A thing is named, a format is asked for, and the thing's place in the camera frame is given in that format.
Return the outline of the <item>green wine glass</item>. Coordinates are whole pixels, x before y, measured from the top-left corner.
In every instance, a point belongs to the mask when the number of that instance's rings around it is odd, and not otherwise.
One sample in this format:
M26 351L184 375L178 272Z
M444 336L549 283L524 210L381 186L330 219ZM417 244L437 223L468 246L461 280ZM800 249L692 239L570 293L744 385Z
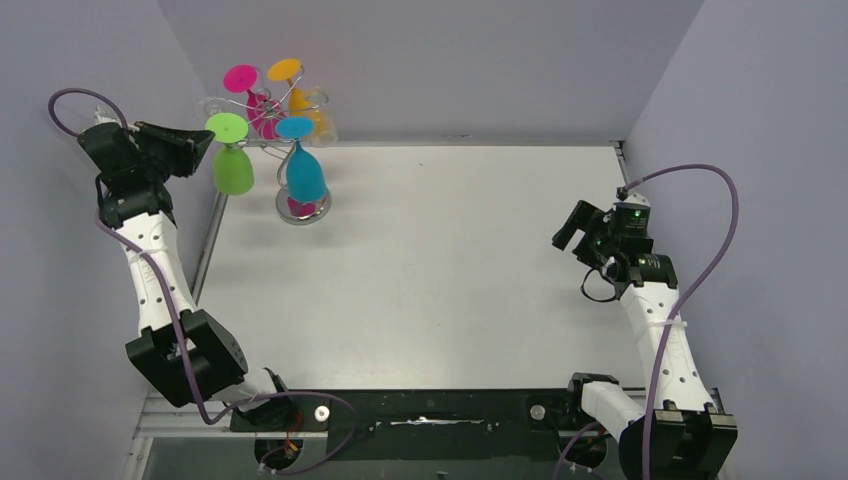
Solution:
M254 172L249 156L239 145L249 133L249 125L241 116L221 112L209 117L205 128L214 133L214 141L222 145L213 158L213 182L216 189L229 196L243 195L254 185Z

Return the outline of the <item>blue wine glass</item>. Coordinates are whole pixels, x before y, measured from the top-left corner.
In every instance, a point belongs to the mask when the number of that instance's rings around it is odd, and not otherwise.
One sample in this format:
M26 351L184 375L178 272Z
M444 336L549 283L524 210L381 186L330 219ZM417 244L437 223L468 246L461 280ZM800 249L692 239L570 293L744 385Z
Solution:
M285 176L290 197L299 203L318 202L327 193L320 163L301 144L301 139L309 136L313 128L313 122L303 116L287 117L277 126L277 132L282 139L294 141L294 150L289 157Z

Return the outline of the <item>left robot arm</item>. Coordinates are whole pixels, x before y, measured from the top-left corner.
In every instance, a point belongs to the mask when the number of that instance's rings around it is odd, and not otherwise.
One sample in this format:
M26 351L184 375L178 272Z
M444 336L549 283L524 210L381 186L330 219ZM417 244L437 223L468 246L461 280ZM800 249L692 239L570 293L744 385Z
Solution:
M215 137L145 122L105 121L77 137L99 170L97 225L122 247L139 311L131 364L174 407L218 401L257 428L296 417L281 378L253 371L236 338L198 307L178 252L171 177L195 173Z

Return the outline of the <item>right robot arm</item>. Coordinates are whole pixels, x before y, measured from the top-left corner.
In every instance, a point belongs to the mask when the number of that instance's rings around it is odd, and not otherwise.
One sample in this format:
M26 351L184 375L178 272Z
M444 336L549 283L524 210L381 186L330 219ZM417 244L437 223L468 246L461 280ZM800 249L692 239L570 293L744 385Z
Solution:
M653 250L648 202L632 196L603 211L579 201L552 244L577 232L576 259L614 288L626 313L646 382L639 405L609 375L576 373L572 410L615 439L628 479L716 479L738 438L735 418L705 387L677 309L682 296L671 258Z

